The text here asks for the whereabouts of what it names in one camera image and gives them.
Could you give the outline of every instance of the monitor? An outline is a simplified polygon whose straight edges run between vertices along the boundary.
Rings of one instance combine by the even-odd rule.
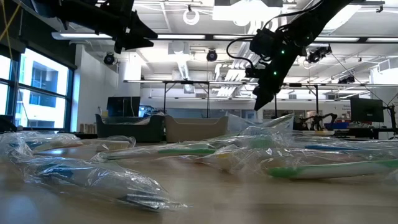
[[[381,100],[351,98],[351,121],[384,122]]]
[[[139,96],[123,96],[123,97],[108,97],[108,110],[109,116],[138,116],[139,111]]]

